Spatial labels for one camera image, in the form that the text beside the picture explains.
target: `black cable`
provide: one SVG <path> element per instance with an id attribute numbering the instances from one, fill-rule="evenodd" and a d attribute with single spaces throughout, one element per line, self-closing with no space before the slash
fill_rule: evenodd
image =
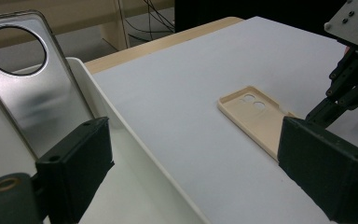
<path id="1" fill-rule="evenodd" d="M 120 1 L 118 1 L 118 12 L 120 13 L 120 18 L 121 18 L 121 20 L 123 21 L 124 18 L 123 18 L 123 13 L 121 13 L 122 11 L 121 11 Z M 126 37 L 126 32 L 125 32 L 126 28 L 124 27 L 124 22 L 122 22 L 121 25 L 123 26 L 124 39 L 126 40 L 126 41 L 125 41 L 125 42 L 126 42 L 126 48 L 128 48 L 128 47 L 129 47 L 129 45 L 128 45 L 128 42 L 129 42 L 129 41 L 128 41 L 127 37 Z"/>
<path id="2" fill-rule="evenodd" d="M 150 39 L 153 40 L 153 35 L 152 35 L 152 25 L 150 23 L 150 5 L 148 4 L 149 0 L 147 0 L 147 12 L 149 14 L 149 34 L 150 34 Z"/>
<path id="3" fill-rule="evenodd" d="M 138 36 L 135 36 L 135 35 L 129 35 L 129 36 L 132 37 L 132 38 L 134 38 L 134 39 L 140 40 L 140 41 L 150 42 L 150 40 L 148 40 L 148 39 L 143 39 L 143 38 L 138 37 Z"/>
<path id="4" fill-rule="evenodd" d="M 143 32 L 143 33 L 149 33 L 149 31 L 146 31 L 146 30 L 141 30 L 141 29 L 138 29 L 136 27 L 134 27 L 129 21 L 126 20 L 126 23 L 132 27 L 134 30 L 136 31 L 139 31 L 139 32 Z M 152 31 L 152 33 L 171 33 L 171 31 Z"/>
<path id="5" fill-rule="evenodd" d="M 151 0 L 144 0 L 144 2 L 147 4 L 147 6 L 148 7 L 151 7 L 155 12 L 156 12 L 156 14 L 158 15 L 158 17 L 159 17 L 159 19 L 157 19 L 153 14 L 151 14 L 151 16 L 154 18 L 154 19 L 156 19 L 156 21 L 158 21 L 158 22 L 160 22 L 161 24 L 163 24 L 165 27 L 167 27 L 171 32 L 173 32 L 174 33 L 174 26 L 163 16 L 163 15 L 161 15 L 161 13 L 159 13 L 158 12 L 158 10 L 156 10 L 156 8 L 154 7 L 154 5 L 153 5 L 153 3 L 151 2 Z"/>
<path id="6" fill-rule="evenodd" d="M 153 2 L 152 2 L 152 0 L 149 0 L 150 1 L 150 5 L 151 5 L 151 7 L 153 8 L 153 10 L 158 14 L 158 17 L 162 20 L 162 18 L 174 29 L 175 28 L 175 26 L 170 22 L 170 21 L 168 21 L 167 20 L 167 18 L 165 18 L 161 13 L 159 13 L 159 11 L 158 10 L 156 10 L 156 8 L 155 8 L 155 6 L 154 6 L 154 4 L 153 4 Z"/>

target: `cable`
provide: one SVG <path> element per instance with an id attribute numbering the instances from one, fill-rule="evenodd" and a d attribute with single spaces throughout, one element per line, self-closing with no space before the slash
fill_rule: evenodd
<path id="1" fill-rule="evenodd" d="M 152 25 L 150 23 L 150 5 L 148 3 L 149 3 L 149 0 L 147 0 L 147 12 L 149 14 L 149 34 L 150 34 L 150 39 L 153 40 Z"/>
<path id="2" fill-rule="evenodd" d="M 134 30 L 136 31 L 139 31 L 139 32 L 143 32 L 143 33 L 149 33 L 149 31 L 146 31 L 146 30 L 141 30 L 141 29 L 138 29 L 136 27 L 134 27 L 129 21 L 126 20 L 126 23 L 132 27 Z M 152 31 L 152 33 L 171 33 L 171 31 Z"/>
<path id="3" fill-rule="evenodd" d="M 148 39 L 143 39 L 143 38 L 138 37 L 138 36 L 135 36 L 135 35 L 129 35 L 129 36 L 132 37 L 132 38 L 134 38 L 134 39 L 140 40 L 140 41 L 150 42 L 150 40 L 148 40 Z"/>
<path id="4" fill-rule="evenodd" d="M 161 13 L 159 13 L 158 12 L 158 10 L 156 10 L 156 8 L 154 7 L 154 5 L 153 5 L 153 2 L 151 1 L 151 0 L 144 0 L 144 2 L 147 4 L 147 6 L 148 6 L 148 8 L 152 8 L 155 12 L 156 12 L 156 14 L 158 15 L 158 17 L 159 17 L 159 19 L 158 18 L 156 18 L 153 14 L 150 14 L 150 12 L 149 12 L 149 14 L 154 18 L 154 19 L 156 19 L 156 21 L 158 21 L 158 22 L 160 22 L 161 24 L 163 24 L 165 27 L 167 27 L 171 32 L 173 32 L 174 33 L 174 26 L 173 26 L 173 24 L 171 24 L 163 15 L 161 15 Z"/>
<path id="5" fill-rule="evenodd" d="M 159 13 L 158 10 L 156 10 L 152 0 L 149 0 L 150 1 L 150 4 L 151 4 L 151 7 L 153 8 L 153 10 L 158 14 L 158 17 L 162 20 L 162 18 L 172 27 L 172 28 L 175 28 L 175 26 L 167 20 L 167 18 L 165 18 L 161 13 Z"/>

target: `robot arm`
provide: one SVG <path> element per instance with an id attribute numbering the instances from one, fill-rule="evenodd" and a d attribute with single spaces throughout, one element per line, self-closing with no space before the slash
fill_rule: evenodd
<path id="1" fill-rule="evenodd" d="M 358 107 L 358 0 L 348 0 L 324 29 L 351 47 L 329 76 L 326 98 L 306 118 L 326 128 L 346 110 Z"/>

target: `black clamp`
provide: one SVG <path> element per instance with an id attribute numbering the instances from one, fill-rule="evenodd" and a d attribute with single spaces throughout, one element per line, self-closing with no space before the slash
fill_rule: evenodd
<path id="1" fill-rule="evenodd" d="M 35 163 L 0 177 L 0 223 L 77 223 L 112 168 L 108 118 L 84 122 Z"/>

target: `circular camera hole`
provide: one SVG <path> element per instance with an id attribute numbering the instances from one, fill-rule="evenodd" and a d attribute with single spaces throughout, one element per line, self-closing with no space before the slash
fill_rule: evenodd
<path id="1" fill-rule="evenodd" d="M 45 60 L 46 51 L 35 35 L 18 27 L 0 28 L 0 70 L 16 76 L 31 75 Z"/>

